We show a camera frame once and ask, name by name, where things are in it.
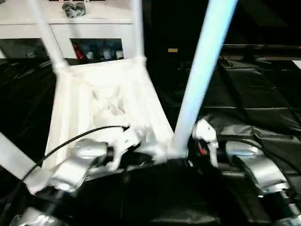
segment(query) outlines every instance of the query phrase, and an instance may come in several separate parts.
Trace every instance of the white frame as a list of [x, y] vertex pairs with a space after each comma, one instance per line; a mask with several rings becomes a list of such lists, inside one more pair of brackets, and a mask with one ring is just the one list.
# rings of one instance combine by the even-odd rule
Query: white frame
[[41, 37], [35, 24], [0, 25], [0, 39], [32, 39]]
[[51, 24], [65, 58], [76, 58], [70, 39], [121, 39], [124, 58], [134, 55], [132, 24]]

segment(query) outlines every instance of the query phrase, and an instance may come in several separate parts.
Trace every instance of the black cable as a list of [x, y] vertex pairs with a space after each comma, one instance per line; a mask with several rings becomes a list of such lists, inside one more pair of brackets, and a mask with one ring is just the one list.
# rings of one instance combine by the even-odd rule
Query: black cable
[[28, 176], [39, 166], [43, 163], [44, 160], [46, 160], [49, 156], [51, 156], [53, 153], [57, 152], [60, 148], [70, 144], [71, 142], [81, 138], [81, 137], [84, 137], [85, 135], [88, 135], [90, 133], [93, 133], [93, 132], [96, 132], [96, 131], [99, 131], [99, 130], [102, 130], [102, 129], [108, 129], [108, 128], [123, 128], [123, 129], [126, 129], [127, 127], [123, 127], [123, 126], [103, 126], [103, 127], [99, 127], [99, 128], [96, 128], [96, 129], [91, 129], [87, 132], [84, 132], [82, 134], [79, 134], [77, 135], [76, 137], [74, 138], [71, 138], [70, 140], [67, 140], [66, 142], [62, 143], [61, 145], [59, 145], [58, 147], [54, 148], [51, 152], [49, 152], [47, 155], [45, 155], [43, 158], [41, 158], [26, 174], [25, 176], [23, 177], [22, 180], [20, 180], [18, 182], [18, 184], [16, 185], [16, 187], [14, 188], [14, 190], [9, 194], [7, 195], [6, 197], [2, 198], [0, 200], [0, 204], [3, 203], [4, 201], [6, 201], [7, 199], [9, 199], [9, 202], [6, 204], [6, 206], [4, 207], [4, 210], [2, 212], [2, 215], [0, 217], [0, 222], [1, 221], [4, 221], [5, 217], [6, 217], [6, 213], [7, 211], [9, 210], [10, 206], [11, 206], [11, 203], [12, 203], [12, 200], [13, 198], [16, 196], [17, 192], [19, 191], [19, 189], [21, 188], [23, 182], [26, 180], [26, 178], [28, 178]]

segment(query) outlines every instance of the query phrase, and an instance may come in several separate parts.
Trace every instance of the black tarp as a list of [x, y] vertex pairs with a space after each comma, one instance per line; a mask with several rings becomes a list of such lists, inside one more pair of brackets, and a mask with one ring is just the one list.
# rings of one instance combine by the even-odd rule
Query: black tarp
[[[173, 128], [189, 68], [190, 63], [175, 62], [148, 68]], [[36, 161], [43, 156], [50, 125], [55, 89], [51, 65], [4, 62], [0, 64], [0, 73], [0, 131]], [[301, 170], [300, 80], [301, 70], [291, 61], [222, 60], [214, 71], [200, 117], [209, 120], [219, 137], [255, 139]], [[277, 162], [300, 192], [297, 173], [284, 162]], [[185, 164], [163, 165], [130, 173], [126, 185], [123, 175], [87, 183], [68, 207], [69, 213], [81, 223], [86, 218], [90, 222], [218, 225], [230, 220], [233, 224], [239, 219], [243, 221], [239, 213], [242, 209], [249, 222], [268, 223], [237, 169], [226, 164], [221, 169], [227, 172], [226, 186], [232, 194], [225, 192], [220, 181], [210, 181], [188, 170]], [[5, 196], [16, 180], [3, 169], [0, 173], [1, 195]], [[20, 206], [28, 202], [28, 194], [21, 194], [11, 216], [22, 212]]]

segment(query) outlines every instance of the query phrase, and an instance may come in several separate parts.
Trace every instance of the white vertical post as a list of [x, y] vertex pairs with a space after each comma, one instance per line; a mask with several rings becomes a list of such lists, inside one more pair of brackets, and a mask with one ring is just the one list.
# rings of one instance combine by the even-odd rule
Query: white vertical post
[[[35, 162], [0, 133], [0, 165], [21, 180], [35, 165]], [[37, 167], [24, 182], [34, 193], [45, 186], [48, 178], [49, 173]]]
[[144, 58], [142, 0], [131, 0], [134, 17], [135, 58]]
[[52, 60], [54, 68], [65, 67], [67, 64], [63, 59], [62, 53], [56, 43], [52, 30], [43, 16], [42, 8], [40, 7], [40, 0], [27, 0], [28, 6], [33, 14], [33, 17], [38, 25], [42, 36], [43, 43]]
[[185, 158], [188, 140], [211, 80], [237, 0], [210, 0], [168, 158]]

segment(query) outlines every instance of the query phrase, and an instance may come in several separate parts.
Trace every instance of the white shelf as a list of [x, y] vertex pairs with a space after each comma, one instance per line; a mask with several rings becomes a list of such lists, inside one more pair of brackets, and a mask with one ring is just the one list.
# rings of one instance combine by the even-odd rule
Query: white shelf
[[[78, 18], [67, 18], [60, 2], [40, 0], [49, 24], [131, 24], [129, 0], [106, 0], [85, 3], [87, 13]], [[0, 5], [0, 25], [34, 24], [26, 0], [7, 0]]]

